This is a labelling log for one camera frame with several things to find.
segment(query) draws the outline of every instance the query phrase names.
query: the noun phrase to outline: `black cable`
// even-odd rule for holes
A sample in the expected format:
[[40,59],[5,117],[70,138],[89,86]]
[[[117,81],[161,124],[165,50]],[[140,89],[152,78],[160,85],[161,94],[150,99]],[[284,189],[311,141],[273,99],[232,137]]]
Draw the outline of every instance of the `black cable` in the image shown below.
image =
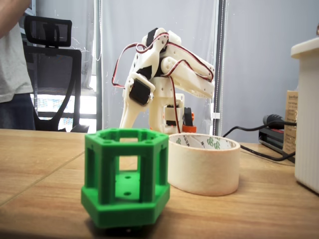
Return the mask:
[[256,152],[256,151],[254,151],[254,150],[252,150],[252,149],[250,149],[250,148],[247,148],[247,147],[245,147],[245,146],[242,146],[242,145],[240,145],[240,147],[241,147],[242,149],[248,151],[248,152],[251,152],[251,153],[257,155],[257,156],[264,157],[264,158],[267,158],[267,159],[270,159],[270,160],[276,161],[276,162],[284,161],[285,159],[290,158],[290,157],[293,157],[293,156],[296,154],[296,152],[293,152],[293,153],[288,154],[288,155],[286,155],[286,156],[284,156],[284,157],[275,158],[275,157],[272,157],[272,156],[269,156],[269,155],[266,155],[266,154],[263,154],[263,153]]
[[[231,128],[227,133],[225,133],[223,135],[223,137],[226,137],[227,135],[229,135],[232,131],[234,131],[235,129],[240,129],[240,130],[243,130],[243,131],[256,131],[256,130],[260,130],[262,128],[266,128],[266,127],[269,127],[271,125],[274,125],[274,124],[277,124],[277,123],[281,123],[283,125],[288,125],[288,126],[297,126],[297,123],[294,123],[294,122],[287,122],[287,121],[272,121],[270,123],[267,123],[267,124],[264,124],[262,126],[259,126],[259,127],[256,127],[256,128],[244,128],[244,127],[240,127],[240,126],[235,126],[233,128]],[[269,156],[269,155],[266,155],[266,154],[263,154],[263,153],[259,153],[259,152],[256,152],[250,148],[247,148],[245,146],[242,146],[240,145],[240,147],[248,152],[251,152],[257,156],[260,156],[260,157],[263,157],[263,158],[267,158],[267,159],[270,159],[272,161],[276,161],[276,162],[279,162],[279,161],[284,161],[285,159],[287,158],[290,158],[290,157],[293,157],[296,152],[293,152],[291,154],[288,154],[286,156],[283,156],[281,158],[275,158],[275,157],[272,157],[272,156]]]
[[235,126],[235,127],[232,127],[227,133],[225,133],[223,137],[226,137],[227,135],[229,135],[235,129],[240,129],[240,130],[243,130],[243,131],[256,131],[256,130],[260,130],[262,128],[266,128],[266,127],[269,127],[271,125],[278,124],[278,123],[281,123],[283,125],[288,125],[288,126],[297,126],[297,123],[287,122],[287,121],[272,121],[270,123],[264,124],[264,125],[256,127],[256,128],[244,128],[244,127],[240,127],[240,126]]

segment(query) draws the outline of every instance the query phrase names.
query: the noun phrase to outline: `person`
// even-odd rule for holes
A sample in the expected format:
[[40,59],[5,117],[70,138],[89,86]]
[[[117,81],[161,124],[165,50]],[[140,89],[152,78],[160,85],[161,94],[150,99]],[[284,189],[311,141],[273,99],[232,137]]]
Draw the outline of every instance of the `person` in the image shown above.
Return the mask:
[[34,129],[33,92],[18,21],[31,0],[0,0],[0,128]]

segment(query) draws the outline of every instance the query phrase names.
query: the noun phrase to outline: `jeans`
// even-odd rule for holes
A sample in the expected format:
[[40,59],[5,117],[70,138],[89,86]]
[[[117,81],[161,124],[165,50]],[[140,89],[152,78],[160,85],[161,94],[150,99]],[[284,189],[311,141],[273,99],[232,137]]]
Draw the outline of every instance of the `jeans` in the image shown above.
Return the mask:
[[35,130],[30,94],[16,94],[0,103],[0,128]]

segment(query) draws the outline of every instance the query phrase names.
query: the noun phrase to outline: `gray t-shirt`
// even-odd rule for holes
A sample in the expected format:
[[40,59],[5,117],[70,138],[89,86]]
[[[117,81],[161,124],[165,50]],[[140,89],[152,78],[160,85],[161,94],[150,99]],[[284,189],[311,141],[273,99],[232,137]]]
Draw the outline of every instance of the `gray t-shirt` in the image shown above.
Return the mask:
[[0,103],[11,101],[15,94],[32,91],[17,24],[0,39]]

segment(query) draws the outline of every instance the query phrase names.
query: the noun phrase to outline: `cardboard box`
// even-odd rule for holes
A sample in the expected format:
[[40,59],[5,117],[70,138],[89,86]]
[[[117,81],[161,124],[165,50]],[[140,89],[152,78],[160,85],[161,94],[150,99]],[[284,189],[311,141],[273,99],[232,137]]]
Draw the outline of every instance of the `cardboard box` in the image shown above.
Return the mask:
[[[287,91],[286,116],[285,121],[297,122],[298,113],[298,91]],[[296,132],[297,127],[286,126],[284,133],[283,152],[290,154],[296,151]]]

